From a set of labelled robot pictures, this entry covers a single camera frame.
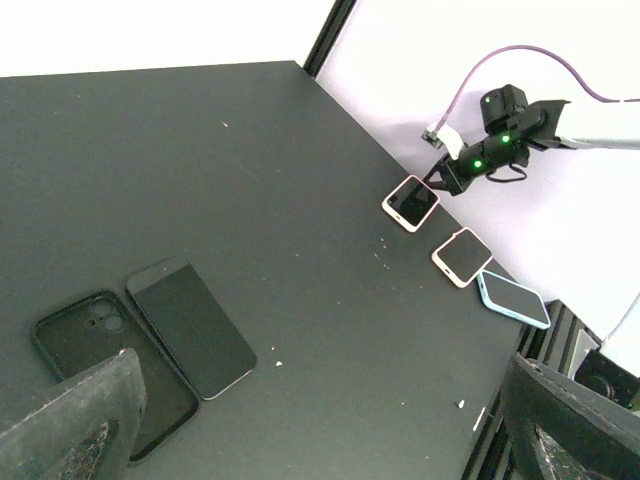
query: white wall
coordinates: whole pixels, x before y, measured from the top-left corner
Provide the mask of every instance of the white wall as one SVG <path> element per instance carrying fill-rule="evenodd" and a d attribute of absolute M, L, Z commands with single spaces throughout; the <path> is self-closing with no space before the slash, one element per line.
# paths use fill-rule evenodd
<path fill-rule="evenodd" d="M 22 0 L 0 8 L 0 77 L 296 60 L 333 0 Z"/>
<path fill-rule="evenodd" d="M 319 82 L 402 165 L 424 174 L 442 152 L 420 139 L 422 130 L 444 112 L 469 69 L 501 46 L 549 48 L 600 94 L 640 97 L 640 37 L 630 8 L 627 0 L 579 7 L 361 1 Z M 469 143 L 483 137 L 480 96 L 506 83 L 530 102 L 590 101 L 553 60 L 503 54 L 481 67 L 448 122 Z M 546 299 L 561 298 L 604 336 L 640 291 L 640 153 L 534 152 L 528 173 L 519 184 L 478 180 L 462 196 L 443 194 L 443 204 L 517 280 Z"/>

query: dark gray tabletop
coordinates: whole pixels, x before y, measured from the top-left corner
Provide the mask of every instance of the dark gray tabletop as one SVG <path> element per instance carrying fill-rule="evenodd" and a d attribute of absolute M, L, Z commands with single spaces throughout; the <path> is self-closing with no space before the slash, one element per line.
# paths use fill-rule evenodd
<path fill-rule="evenodd" d="M 4 405 L 54 384 L 34 320 L 184 256 L 258 367 L 127 478 L 460 477 L 520 325 L 432 264 L 443 209 L 382 212 L 406 173 L 293 62 L 1 79 L 0 166 Z"/>

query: purple cable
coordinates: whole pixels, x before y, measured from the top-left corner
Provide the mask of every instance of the purple cable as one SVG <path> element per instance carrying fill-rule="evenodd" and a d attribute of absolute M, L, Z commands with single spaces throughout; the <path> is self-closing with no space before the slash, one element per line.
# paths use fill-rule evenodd
<path fill-rule="evenodd" d="M 498 50 L 494 50 L 493 52 L 485 56 L 482 60 L 480 60 L 478 63 L 474 65 L 474 67 L 465 77 L 464 81 L 462 82 L 462 85 L 460 85 L 460 88 L 458 88 L 458 91 L 456 92 L 455 97 L 453 97 L 453 100 L 451 100 L 451 103 L 449 104 L 449 108 L 447 108 L 447 111 L 444 113 L 440 121 L 438 121 L 433 133 L 437 134 L 440 131 L 440 128 L 442 127 L 442 125 L 444 125 L 445 122 L 448 120 L 449 115 L 451 115 L 451 112 L 453 112 L 453 109 L 458 103 L 458 100 L 460 100 L 460 96 L 464 91 L 464 87 L 467 85 L 467 82 L 471 79 L 471 76 L 480 67 L 480 65 L 482 65 L 484 62 L 486 62 L 490 58 L 495 57 L 500 53 L 508 52 L 509 50 L 531 50 L 533 52 L 542 53 L 547 57 L 553 58 L 556 62 L 560 63 L 564 68 L 569 70 L 571 75 L 573 75 L 573 77 L 578 81 L 578 83 L 584 89 L 585 92 L 587 92 L 589 95 L 591 95 L 594 99 L 596 99 L 599 102 L 602 102 L 602 103 L 640 102 L 640 98 L 630 98 L 628 100 L 613 100 L 611 98 L 603 97 L 602 95 L 594 92 L 593 89 L 589 85 L 587 85 L 587 82 L 584 81 L 582 76 L 580 76 L 578 71 L 575 68 L 573 68 L 569 62 L 567 62 L 564 58 L 560 57 L 559 55 L 556 55 L 550 50 L 547 50 L 541 47 L 536 47 L 533 45 L 509 45 L 508 47 L 502 47 L 502 48 L 499 48 Z"/>

